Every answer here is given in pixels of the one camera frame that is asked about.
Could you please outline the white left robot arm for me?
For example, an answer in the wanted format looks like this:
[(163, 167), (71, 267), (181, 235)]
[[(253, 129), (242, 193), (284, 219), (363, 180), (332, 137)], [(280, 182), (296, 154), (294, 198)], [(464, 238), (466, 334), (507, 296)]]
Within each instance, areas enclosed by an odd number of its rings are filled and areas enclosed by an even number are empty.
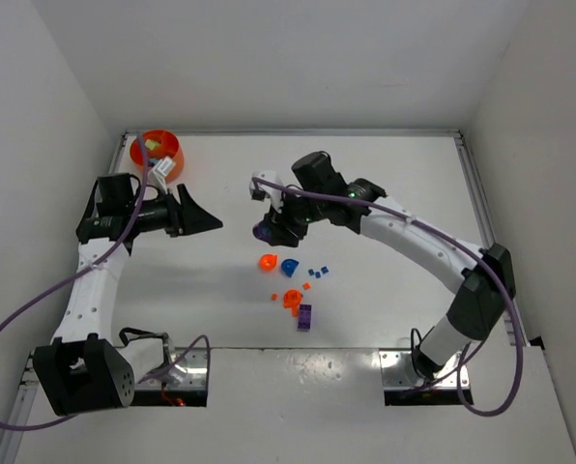
[(35, 349), (33, 368), (59, 417), (127, 408), (137, 384), (167, 382), (183, 356), (167, 333), (132, 328), (112, 343), (117, 289), (134, 240), (162, 230), (177, 238), (217, 230), (220, 219), (200, 207), (183, 184), (151, 199), (131, 174), (99, 177), (76, 228), (78, 270), (64, 317), (52, 340)]

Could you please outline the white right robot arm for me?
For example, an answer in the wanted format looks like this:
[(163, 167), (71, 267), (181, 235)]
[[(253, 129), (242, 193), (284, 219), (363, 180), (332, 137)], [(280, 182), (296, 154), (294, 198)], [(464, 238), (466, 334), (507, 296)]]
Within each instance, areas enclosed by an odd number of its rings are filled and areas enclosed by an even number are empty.
[(326, 220), (392, 248), (453, 294), (446, 315), (411, 350), (417, 378), (433, 381), (456, 352), (489, 336), (515, 297), (507, 248), (454, 239), (410, 214), (374, 183), (363, 178), (346, 182), (325, 151), (297, 160), (292, 172), (299, 182), (292, 188), (273, 171), (253, 174), (251, 197), (270, 202), (269, 211), (253, 228), (258, 240), (272, 247), (297, 247), (311, 224)]

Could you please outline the lime green lego brick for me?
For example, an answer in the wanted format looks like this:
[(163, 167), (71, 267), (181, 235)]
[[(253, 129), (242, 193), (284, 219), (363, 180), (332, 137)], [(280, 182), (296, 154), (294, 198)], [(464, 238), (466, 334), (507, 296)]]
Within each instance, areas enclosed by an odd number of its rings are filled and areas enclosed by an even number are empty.
[(156, 149), (158, 145), (159, 145), (159, 143), (156, 142), (155, 140), (148, 139), (145, 141), (145, 147), (149, 150)]

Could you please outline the purple rounded flower lego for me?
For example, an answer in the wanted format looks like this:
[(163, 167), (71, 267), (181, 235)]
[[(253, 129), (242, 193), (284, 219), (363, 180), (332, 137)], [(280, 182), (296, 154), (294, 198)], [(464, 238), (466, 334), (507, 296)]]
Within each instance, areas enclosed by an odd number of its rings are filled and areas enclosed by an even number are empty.
[(255, 224), (252, 228), (253, 236), (262, 242), (269, 243), (273, 238), (273, 233), (270, 231), (269, 227), (263, 223), (259, 222)]

